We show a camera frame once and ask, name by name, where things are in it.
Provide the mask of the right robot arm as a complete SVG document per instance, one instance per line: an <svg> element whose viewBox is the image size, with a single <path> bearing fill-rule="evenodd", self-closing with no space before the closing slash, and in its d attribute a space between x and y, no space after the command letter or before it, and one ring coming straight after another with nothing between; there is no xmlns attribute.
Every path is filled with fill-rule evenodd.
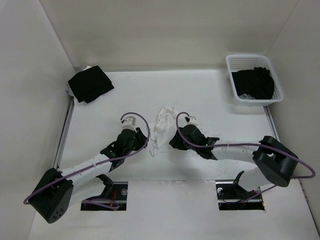
<svg viewBox="0 0 320 240"><path fill-rule="evenodd" d="M182 151L193 150L206 160L235 160L255 164L255 168L251 170L241 170L232 184L223 187L220 192L222 197L244 200L253 196L254 189L264 185L288 187L298 163L282 153L293 157L296 155L274 137L264 136L260 143L278 149L280 153L264 147L247 145L212 147L221 143L220 138L206 137L195 125L188 124L176 131L169 145Z"/></svg>

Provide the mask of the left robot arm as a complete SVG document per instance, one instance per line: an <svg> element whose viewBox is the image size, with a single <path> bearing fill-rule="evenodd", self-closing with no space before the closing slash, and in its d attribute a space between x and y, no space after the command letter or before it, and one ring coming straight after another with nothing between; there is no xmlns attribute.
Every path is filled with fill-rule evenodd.
<svg viewBox="0 0 320 240"><path fill-rule="evenodd" d="M91 159L63 170L50 168L24 204L31 205L47 223L56 222L66 213L80 187L117 169L126 158L144 149L149 137L139 127L135 130L124 129L114 142Z"/></svg>

